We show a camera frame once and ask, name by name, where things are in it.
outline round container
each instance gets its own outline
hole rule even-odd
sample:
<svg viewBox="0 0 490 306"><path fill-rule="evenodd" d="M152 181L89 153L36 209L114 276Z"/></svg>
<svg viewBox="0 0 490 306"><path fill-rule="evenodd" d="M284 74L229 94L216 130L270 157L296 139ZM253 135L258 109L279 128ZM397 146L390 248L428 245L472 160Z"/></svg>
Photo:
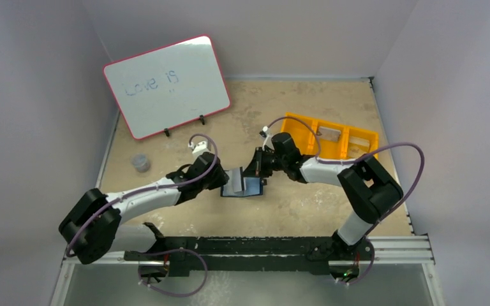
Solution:
<svg viewBox="0 0 490 306"><path fill-rule="evenodd" d="M142 173L146 172L151 168L151 163L145 154L137 154L132 158L132 165L136 169L136 171Z"/></svg>

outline gray wall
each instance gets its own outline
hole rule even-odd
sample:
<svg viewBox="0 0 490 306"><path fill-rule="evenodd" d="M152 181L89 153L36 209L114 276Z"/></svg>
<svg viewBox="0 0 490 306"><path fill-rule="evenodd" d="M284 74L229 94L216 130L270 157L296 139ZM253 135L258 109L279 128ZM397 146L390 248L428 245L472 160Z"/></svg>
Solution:
<svg viewBox="0 0 490 306"><path fill-rule="evenodd" d="M490 305L490 1L420 0L375 80L389 140L426 154L408 208L449 305ZM394 155L408 187L417 154Z"/></svg>
<svg viewBox="0 0 490 306"><path fill-rule="evenodd" d="M209 34L226 76L374 75L417 0L84 0L112 59Z"/></svg>
<svg viewBox="0 0 490 306"><path fill-rule="evenodd" d="M0 1L0 305L48 305L57 226L96 180L115 117L78 1Z"/></svg>

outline whiteboard surface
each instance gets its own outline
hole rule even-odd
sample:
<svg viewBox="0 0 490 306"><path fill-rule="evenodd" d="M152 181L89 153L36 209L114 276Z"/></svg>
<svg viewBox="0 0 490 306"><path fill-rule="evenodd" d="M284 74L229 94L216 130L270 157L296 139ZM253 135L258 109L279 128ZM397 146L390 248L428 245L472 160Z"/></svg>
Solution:
<svg viewBox="0 0 490 306"><path fill-rule="evenodd" d="M230 106L207 36L110 63L104 75L136 139Z"/></svg>

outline open box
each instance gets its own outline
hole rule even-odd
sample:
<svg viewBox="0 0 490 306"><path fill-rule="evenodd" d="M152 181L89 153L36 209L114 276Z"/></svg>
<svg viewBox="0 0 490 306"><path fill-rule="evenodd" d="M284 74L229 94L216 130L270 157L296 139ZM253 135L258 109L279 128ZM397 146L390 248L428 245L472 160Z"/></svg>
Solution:
<svg viewBox="0 0 490 306"><path fill-rule="evenodd" d="M365 153L378 149L377 132L305 117L295 113L286 113L286 116L296 117L313 129L322 146L321 158L358 158ZM287 132L292 135L296 146L302 154L315 155L318 152L318 144L314 135L300 122L293 119L285 119L281 132Z"/></svg>

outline wooden table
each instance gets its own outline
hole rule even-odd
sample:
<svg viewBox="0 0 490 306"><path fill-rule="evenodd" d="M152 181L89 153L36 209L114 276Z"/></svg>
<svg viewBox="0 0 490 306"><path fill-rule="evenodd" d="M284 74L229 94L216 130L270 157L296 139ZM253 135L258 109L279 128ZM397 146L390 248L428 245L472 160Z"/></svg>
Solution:
<svg viewBox="0 0 490 306"><path fill-rule="evenodd" d="M104 193L125 191L159 180L193 157L187 148L193 133L214 139L225 169L247 166L255 147L262 145L258 132L285 112L377 131L380 146L386 139L369 82L228 81L232 106L164 134L137 141L120 118L101 180ZM271 131L281 128L278 123ZM130 159L145 153L151 169L138 173ZM394 174L391 155L381 163ZM268 179L263 196L222 198L220 191L204 191L194 200L141 215L132 224L153 222L165 235L184 236L326 236L342 225L352 208L342 188L300 184L284 173ZM371 235L411 235L403 207L382 222Z"/></svg>

